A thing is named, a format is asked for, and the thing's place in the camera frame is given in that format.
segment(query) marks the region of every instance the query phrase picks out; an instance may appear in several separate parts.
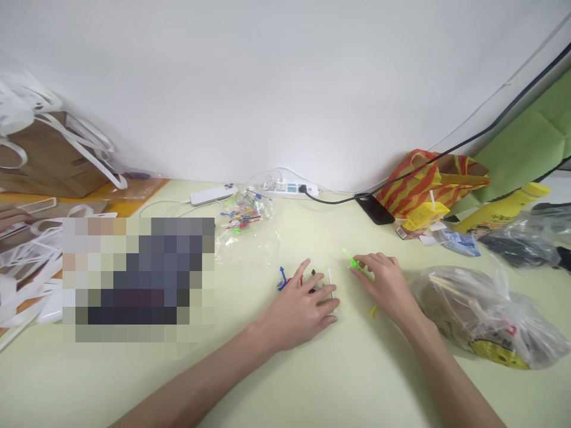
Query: yellow bottle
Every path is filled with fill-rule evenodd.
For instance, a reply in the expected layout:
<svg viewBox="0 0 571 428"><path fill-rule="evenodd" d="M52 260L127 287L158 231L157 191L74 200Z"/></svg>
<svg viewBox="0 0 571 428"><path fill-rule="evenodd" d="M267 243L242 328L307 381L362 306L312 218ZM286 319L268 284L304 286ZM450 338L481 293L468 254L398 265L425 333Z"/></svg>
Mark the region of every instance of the yellow bottle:
<svg viewBox="0 0 571 428"><path fill-rule="evenodd" d="M510 223L520 213L524 205L536 201L550 192L549 187L531 182L505 199L484 205L454 226L454 230L479 239L492 230Z"/></svg>

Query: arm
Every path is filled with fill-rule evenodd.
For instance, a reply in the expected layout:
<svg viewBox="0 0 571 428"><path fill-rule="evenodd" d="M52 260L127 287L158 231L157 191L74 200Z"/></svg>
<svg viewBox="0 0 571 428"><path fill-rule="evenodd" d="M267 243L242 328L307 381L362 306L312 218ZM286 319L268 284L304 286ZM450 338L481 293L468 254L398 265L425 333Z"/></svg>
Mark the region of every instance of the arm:
<svg viewBox="0 0 571 428"><path fill-rule="evenodd" d="M308 294L324 276L299 286L309 259L267 311L220 349L182 372L120 418L112 428L195 427L242 379L273 355L308 342L337 321L338 299L322 301L335 285Z"/></svg>
<svg viewBox="0 0 571 428"><path fill-rule="evenodd" d="M382 253L355 256L355 260L375 274L375 282L371 282L363 272L351 270L410 342L444 425L505 427L450 354L436 326L421 312L406 285L398 260Z"/></svg>

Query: black phone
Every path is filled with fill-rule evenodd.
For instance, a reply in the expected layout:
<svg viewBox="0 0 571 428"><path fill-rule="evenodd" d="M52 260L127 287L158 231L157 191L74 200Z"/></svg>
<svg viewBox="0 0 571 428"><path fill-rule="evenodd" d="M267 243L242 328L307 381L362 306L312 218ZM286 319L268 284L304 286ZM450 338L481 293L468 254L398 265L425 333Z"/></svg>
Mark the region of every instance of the black phone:
<svg viewBox="0 0 571 428"><path fill-rule="evenodd" d="M357 194L355 196L361 208L365 210L376 225L394 223L393 215L373 195L359 197Z"/></svg>

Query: right hand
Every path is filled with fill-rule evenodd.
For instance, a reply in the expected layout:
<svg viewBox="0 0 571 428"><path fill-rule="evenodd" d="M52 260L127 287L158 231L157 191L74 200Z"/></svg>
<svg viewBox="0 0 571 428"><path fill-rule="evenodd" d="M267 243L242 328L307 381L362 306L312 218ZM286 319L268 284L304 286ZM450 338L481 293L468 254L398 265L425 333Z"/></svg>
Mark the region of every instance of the right hand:
<svg viewBox="0 0 571 428"><path fill-rule="evenodd" d="M367 294L391 320L402 326L411 317L423 317L406 285L396 257L387 257L383 253L370 253L366 256L355 256L354 259L361 267L367 266L369 272L375 274L375 282L371 282L363 272L351 268L352 274L360 280Z"/></svg>

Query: black cable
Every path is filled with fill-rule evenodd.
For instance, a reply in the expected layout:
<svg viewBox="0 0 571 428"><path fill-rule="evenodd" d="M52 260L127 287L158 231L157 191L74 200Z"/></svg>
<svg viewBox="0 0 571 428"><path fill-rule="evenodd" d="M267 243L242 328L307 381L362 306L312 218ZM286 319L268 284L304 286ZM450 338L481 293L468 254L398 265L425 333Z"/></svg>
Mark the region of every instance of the black cable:
<svg viewBox="0 0 571 428"><path fill-rule="evenodd" d="M369 193L360 193L358 195L355 195L353 197L347 198L347 199L343 199L340 201L335 201L335 202L331 202L331 201L324 201L321 199L317 199L316 197L311 196L308 193L307 187L305 187L304 185L300 186L299 191L301 193L305 193L309 198L313 199L316 202L321 202L321 203L325 203L325 204L329 204L329 205L337 205L340 203L345 203L345 202L349 202L351 200L354 199L358 199L358 198L362 198L362 197L367 197L370 196L374 193L377 193L380 189L382 189L383 187L394 183L395 181L398 180L402 180L403 178L409 177L410 175L416 173L417 171L419 171L421 168L423 168L426 165L430 165L431 163L436 162L437 160L443 158L446 155L449 155L451 152L459 149L460 147L470 143L471 141L474 141L477 138L480 138L481 136L483 136L484 134L490 132L493 128L495 128L500 122L501 120L506 117L506 115L510 112L510 110L512 108L514 108L514 106L520 102L520 100L531 90L531 88L533 88L537 82L539 82L541 79L543 79L545 77L545 75L547 73L549 73L553 67L555 67L563 58L565 58L565 56L571 51L571 43L569 43L565 49L562 50L562 52L557 56L557 58L555 58L553 61L550 62L550 64L545 67L543 69L543 71L541 73L539 73L535 79L533 79L529 85L527 85L514 99L512 102L509 103L509 105L504 109L504 111L502 113L500 113L500 115L490 124L490 126L488 126L486 129L480 131L478 134L473 135L472 137L468 138L467 140L462 141L460 144L455 145L454 147L452 147L451 149L446 150L445 152L440 153L438 156L436 156L436 158L429 160L426 163L423 163L421 166L419 166L418 168L413 169L410 172L407 172L406 174L401 175L400 177L397 177L391 181L387 181L383 184L381 184L379 187L377 187L375 190L369 192Z"/></svg>

